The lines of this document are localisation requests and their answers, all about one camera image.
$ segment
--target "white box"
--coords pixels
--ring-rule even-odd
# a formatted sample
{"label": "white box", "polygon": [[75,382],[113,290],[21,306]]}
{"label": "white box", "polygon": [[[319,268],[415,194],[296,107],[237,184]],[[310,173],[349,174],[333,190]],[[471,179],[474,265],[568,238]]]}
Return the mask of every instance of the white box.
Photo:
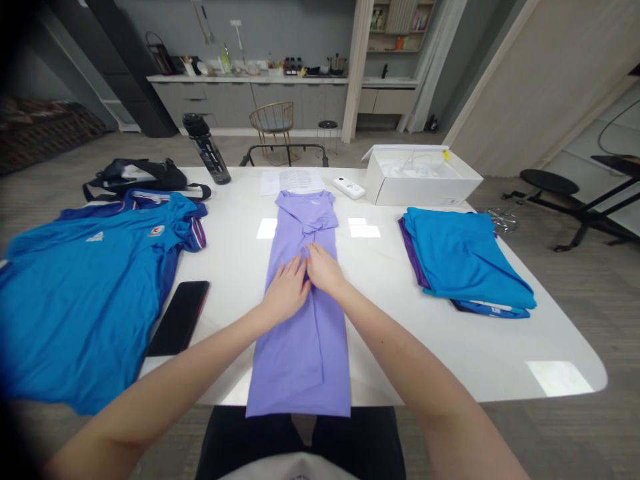
{"label": "white box", "polygon": [[[397,172],[407,161],[420,157],[432,162],[429,165],[434,176],[406,177]],[[446,145],[374,145],[362,158],[366,160],[369,166],[364,187],[368,200],[375,205],[456,207],[483,180]]]}

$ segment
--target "black stool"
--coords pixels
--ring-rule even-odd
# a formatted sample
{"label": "black stool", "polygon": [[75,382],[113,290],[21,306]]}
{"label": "black stool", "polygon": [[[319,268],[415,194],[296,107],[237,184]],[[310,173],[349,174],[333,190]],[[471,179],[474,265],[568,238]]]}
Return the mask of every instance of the black stool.
{"label": "black stool", "polygon": [[495,230],[497,232],[510,233],[516,230],[520,224],[513,212],[524,205],[524,202],[527,200],[538,200],[543,191],[573,195],[580,190],[580,188],[578,188],[578,186],[571,180],[544,170],[522,170],[522,172],[520,172],[520,178],[528,184],[533,185],[534,188],[526,194],[521,194],[520,192],[515,191],[511,192],[509,195],[504,193],[502,195],[502,200],[508,200],[514,196],[521,198],[507,210],[503,210],[501,208],[491,208],[487,210],[487,213],[491,216],[492,222],[495,224]]}
{"label": "black stool", "polygon": [[[335,154],[338,154],[338,122],[334,122],[333,120],[322,120],[318,122],[318,128],[324,130],[324,140],[322,145],[327,149],[328,152],[331,151],[331,138],[333,136],[332,132],[335,131],[335,149],[333,150]],[[327,131],[329,132],[329,146],[327,146]],[[319,142],[319,132],[320,130],[316,130],[315,132],[315,142]]]}

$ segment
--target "backpack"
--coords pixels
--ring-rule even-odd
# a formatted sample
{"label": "backpack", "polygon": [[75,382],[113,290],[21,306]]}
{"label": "backpack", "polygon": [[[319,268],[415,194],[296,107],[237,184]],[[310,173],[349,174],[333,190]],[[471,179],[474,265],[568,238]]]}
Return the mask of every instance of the backpack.
{"label": "backpack", "polygon": [[[98,195],[94,197],[89,191],[89,186],[102,188],[115,195]],[[187,184],[187,178],[173,160],[167,158],[162,163],[150,162],[149,159],[115,159],[107,168],[95,174],[95,178],[82,185],[82,192],[87,201],[121,200],[127,190],[147,189],[159,191],[187,190],[187,187],[200,187],[200,198],[187,197],[192,201],[206,200],[211,196],[211,189],[200,183]]]}

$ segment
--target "white shirt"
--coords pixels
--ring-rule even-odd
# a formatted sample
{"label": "white shirt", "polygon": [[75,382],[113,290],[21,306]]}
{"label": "white shirt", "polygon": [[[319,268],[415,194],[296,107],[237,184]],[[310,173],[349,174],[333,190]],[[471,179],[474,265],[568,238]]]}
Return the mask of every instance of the white shirt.
{"label": "white shirt", "polygon": [[357,480],[319,455],[305,452],[274,455],[248,463],[220,480]]}

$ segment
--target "water bottle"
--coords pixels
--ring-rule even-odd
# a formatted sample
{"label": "water bottle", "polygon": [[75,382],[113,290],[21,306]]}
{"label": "water bottle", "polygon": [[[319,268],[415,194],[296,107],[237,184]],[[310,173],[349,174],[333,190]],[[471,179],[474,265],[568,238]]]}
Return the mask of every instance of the water bottle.
{"label": "water bottle", "polygon": [[224,185],[231,181],[231,176],[222,160],[220,150],[211,139],[209,126],[202,115],[197,113],[185,113],[182,116],[182,124],[185,126],[189,138],[193,140],[202,162],[209,171],[213,181],[218,185]]}

